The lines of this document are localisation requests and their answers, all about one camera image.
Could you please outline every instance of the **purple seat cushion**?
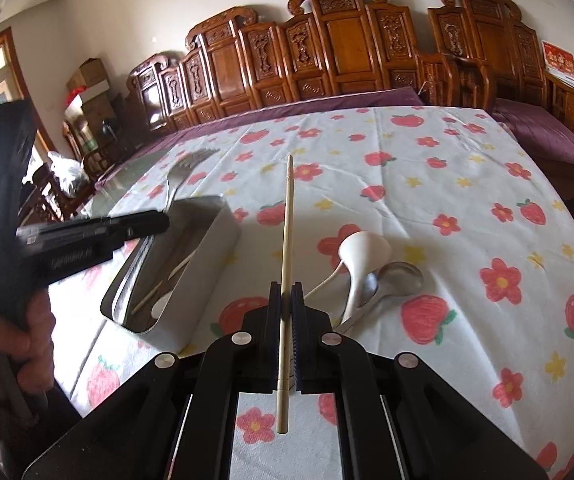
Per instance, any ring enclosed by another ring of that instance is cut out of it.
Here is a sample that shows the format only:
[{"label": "purple seat cushion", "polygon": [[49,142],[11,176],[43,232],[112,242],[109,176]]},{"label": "purple seat cushion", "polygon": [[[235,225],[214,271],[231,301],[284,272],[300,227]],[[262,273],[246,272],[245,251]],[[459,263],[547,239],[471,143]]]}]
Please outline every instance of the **purple seat cushion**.
[{"label": "purple seat cushion", "polygon": [[574,164],[574,134],[544,108],[498,98],[492,117],[511,128],[529,155]]}]

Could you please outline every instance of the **wooden chopstick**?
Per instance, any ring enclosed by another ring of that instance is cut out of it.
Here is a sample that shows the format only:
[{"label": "wooden chopstick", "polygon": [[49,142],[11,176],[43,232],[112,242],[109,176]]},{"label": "wooden chopstick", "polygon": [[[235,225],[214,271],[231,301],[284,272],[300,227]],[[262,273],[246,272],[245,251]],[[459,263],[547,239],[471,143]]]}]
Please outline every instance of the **wooden chopstick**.
[{"label": "wooden chopstick", "polygon": [[154,288],[152,288],[152,290],[150,290],[147,293],[147,296],[145,296],[144,298],[142,298],[141,301],[139,301],[138,305],[136,305],[132,311],[130,312],[130,316],[133,316],[134,314],[136,314],[136,312],[138,312],[149,300],[151,300],[151,298],[154,297],[154,295],[160,290],[160,287],[163,286],[164,283],[167,283],[169,280],[171,280],[174,276],[176,276],[176,274],[178,273],[178,271],[180,269],[182,269],[183,267],[185,267],[188,263],[189,260],[192,259],[193,255],[195,254],[195,250],[192,251],[191,254],[189,254],[189,256],[187,256],[182,262],[180,262],[176,267],[174,267],[174,269],[170,272],[169,276],[167,277],[166,280],[163,280],[162,282],[158,283],[158,285],[156,285]]},{"label": "wooden chopstick", "polygon": [[289,427],[289,362],[291,361],[291,252],[293,224],[293,157],[287,157],[285,230],[283,231],[283,272],[281,275],[281,325],[278,339],[278,384],[276,391],[276,432]]}]

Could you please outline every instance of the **metal screw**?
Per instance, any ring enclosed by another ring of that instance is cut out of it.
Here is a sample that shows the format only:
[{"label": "metal screw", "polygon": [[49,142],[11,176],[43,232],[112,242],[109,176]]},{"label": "metal screw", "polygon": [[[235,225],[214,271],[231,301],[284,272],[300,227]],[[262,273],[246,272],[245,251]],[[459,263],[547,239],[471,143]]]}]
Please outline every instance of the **metal screw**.
[{"label": "metal screw", "polygon": [[174,354],[159,354],[154,359],[154,364],[158,368],[169,368],[176,362],[176,356]]},{"label": "metal screw", "polygon": [[336,346],[343,342],[343,337],[336,332],[327,332],[326,334],[323,334],[320,340],[323,342],[323,344],[328,346]]},{"label": "metal screw", "polygon": [[418,365],[418,357],[414,354],[400,354],[398,356],[398,364],[403,368],[416,368]]},{"label": "metal screw", "polygon": [[231,342],[234,345],[246,345],[251,343],[251,334],[249,332],[237,332],[231,336]]}]

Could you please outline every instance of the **wooden sofa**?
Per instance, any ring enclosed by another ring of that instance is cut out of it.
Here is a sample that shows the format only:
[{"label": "wooden sofa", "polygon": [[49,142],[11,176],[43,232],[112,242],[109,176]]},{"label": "wooden sofa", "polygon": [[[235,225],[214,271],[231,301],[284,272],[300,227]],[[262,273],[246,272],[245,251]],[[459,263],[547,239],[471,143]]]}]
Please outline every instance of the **wooden sofa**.
[{"label": "wooden sofa", "polygon": [[489,63],[498,97],[490,113],[510,123],[574,216],[574,88],[545,70],[536,31],[512,0],[441,1],[429,9],[438,51],[457,64]]},{"label": "wooden sofa", "polygon": [[387,0],[290,0],[292,18],[261,22],[233,7],[192,28],[188,54],[157,54],[127,86],[149,130],[165,135],[248,110],[411,86],[434,105],[490,107],[487,62],[423,54],[408,7]]}]

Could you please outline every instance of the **floral tablecloth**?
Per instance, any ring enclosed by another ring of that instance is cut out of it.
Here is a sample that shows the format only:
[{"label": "floral tablecloth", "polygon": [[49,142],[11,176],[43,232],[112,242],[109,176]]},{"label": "floral tablecloth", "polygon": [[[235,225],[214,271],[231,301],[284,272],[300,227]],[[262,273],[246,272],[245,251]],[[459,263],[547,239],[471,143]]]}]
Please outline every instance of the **floral tablecloth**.
[{"label": "floral tablecloth", "polygon": [[[179,194],[224,194],[241,223],[184,355],[240,328],[279,281],[286,156],[295,159],[294,279],[311,290],[348,235],[371,230],[425,288],[378,307],[350,336],[370,352],[417,353],[560,478],[574,462],[574,221],[534,162],[480,110],[358,108],[254,123],[174,146],[114,207],[162,208],[184,154],[218,148]],[[159,349],[105,322],[114,260],[50,288],[56,376],[85,414]],[[340,316],[341,275],[309,306]],[[331,395],[293,394],[290,432],[275,433],[272,396],[242,395],[232,478],[340,478]]]}]

